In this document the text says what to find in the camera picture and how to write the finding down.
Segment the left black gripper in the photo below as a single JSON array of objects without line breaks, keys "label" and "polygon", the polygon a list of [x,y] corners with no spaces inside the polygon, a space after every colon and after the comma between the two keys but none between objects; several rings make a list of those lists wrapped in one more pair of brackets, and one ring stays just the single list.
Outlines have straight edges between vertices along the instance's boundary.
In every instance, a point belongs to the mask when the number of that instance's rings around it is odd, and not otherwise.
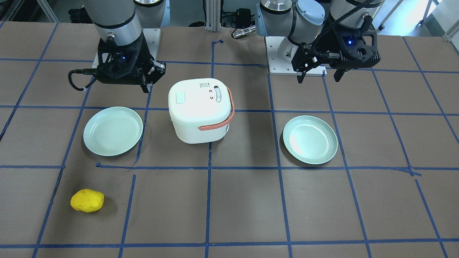
[{"label": "left black gripper", "polygon": [[372,16],[361,18],[357,28],[336,24],[315,45],[301,43],[292,57],[292,67],[297,72],[297,82],[303,83],[306,71],[321,64],[336,69],[334,80],[340,82],[346,69],[371,68],[381,60],[377,48],[377,32]]}]

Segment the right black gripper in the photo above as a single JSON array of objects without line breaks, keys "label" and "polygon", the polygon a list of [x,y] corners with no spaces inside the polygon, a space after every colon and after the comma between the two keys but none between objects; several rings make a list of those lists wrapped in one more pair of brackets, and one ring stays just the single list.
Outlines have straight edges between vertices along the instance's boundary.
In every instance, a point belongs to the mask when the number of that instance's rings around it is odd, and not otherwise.
[{"label": "right black gripper", "polygon": [[106,84],[139,85],[143,93],[166,73],[166,63],[150,53],[144,33],[125,46],[118,46],[113,37],[100,39],[97,46],[96,79]]}]

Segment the green plate near right arm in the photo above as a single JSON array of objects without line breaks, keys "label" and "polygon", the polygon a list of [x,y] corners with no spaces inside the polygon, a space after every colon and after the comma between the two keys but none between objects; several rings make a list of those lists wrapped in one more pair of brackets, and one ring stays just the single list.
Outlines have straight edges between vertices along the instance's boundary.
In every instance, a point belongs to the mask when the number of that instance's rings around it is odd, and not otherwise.
[{"label": "green plate near right arm", "polygon": [[82,139],[85,146],[97,155],[117,156],[140,141],[143,125],[136,111],[122,106],[110,107],[89,119]]}]

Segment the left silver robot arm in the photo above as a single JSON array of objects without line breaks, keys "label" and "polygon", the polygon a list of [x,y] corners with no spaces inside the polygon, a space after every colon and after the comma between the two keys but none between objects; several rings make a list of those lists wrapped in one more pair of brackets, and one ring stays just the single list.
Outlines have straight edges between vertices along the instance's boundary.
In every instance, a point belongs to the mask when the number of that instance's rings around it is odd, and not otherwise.
[{"label": "left silver robot arm", "polygon": [[257,34],[283,37],[280,53],[292,65],[297,82],[322,64],[335,69],[339,82],[351,69],[380,62],[373,18],[383,0],[333,0],[326,12],[316,0],[261,0]]}]

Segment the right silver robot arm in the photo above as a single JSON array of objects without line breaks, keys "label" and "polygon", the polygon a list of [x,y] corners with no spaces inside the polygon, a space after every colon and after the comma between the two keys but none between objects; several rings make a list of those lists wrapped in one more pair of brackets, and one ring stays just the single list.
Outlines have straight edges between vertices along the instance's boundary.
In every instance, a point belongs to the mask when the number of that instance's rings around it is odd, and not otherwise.
[{"label": "right silver robot arm", "polygon": [[83,5],[100,36],[92,68],[68,73],[79,91],[95,81],[105,84],[149,85],[166,72],[166,63],[156,59],[160,29],[170,23],[168,0],[84,0]]}]

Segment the green plate near left arm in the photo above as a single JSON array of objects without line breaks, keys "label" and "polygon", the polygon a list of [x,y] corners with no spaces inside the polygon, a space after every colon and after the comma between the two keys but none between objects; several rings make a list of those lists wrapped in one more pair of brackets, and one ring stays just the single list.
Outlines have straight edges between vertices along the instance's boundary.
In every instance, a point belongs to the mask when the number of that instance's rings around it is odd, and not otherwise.
[{"label": "green plate near left arm", "polygon": [[289,120],[282,139],[288,152],[307,164],[324,164],[337,153],[338,138],[331,126],[315,116],[301,115]]}]

